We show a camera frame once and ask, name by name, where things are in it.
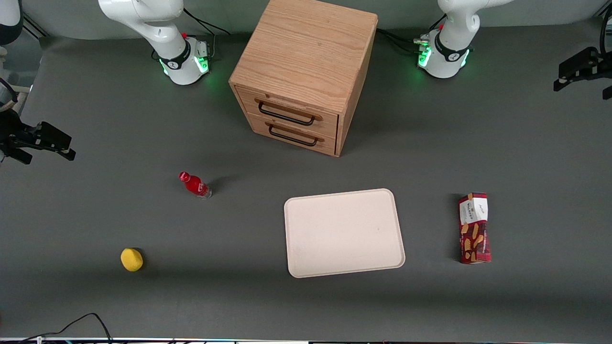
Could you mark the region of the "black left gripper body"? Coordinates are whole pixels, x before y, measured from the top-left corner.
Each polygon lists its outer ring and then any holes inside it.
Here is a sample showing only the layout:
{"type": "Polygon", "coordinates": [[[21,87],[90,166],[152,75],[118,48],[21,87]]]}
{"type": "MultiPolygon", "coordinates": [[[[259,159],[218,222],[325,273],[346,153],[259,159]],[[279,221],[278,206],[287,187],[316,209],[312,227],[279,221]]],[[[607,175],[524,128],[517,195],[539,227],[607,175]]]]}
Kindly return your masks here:
{"type": "Polygon", "coordinates": [[[591,47],[591,80],[612,78],[612,52],[591,47]]]}

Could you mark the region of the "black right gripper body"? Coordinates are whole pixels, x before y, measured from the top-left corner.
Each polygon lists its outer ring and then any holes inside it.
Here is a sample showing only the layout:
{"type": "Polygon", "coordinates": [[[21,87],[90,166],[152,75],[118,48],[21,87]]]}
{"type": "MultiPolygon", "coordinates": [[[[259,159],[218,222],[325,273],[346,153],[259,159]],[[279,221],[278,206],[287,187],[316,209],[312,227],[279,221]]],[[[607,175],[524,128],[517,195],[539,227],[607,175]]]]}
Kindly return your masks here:
{"type": "Polygon", "coordinates": [[[0,148],[4,154],[22,147],[33,148],[36,139],[35,127],[24,124],[13,109],[7,109],[0,114],[0,148]]]}

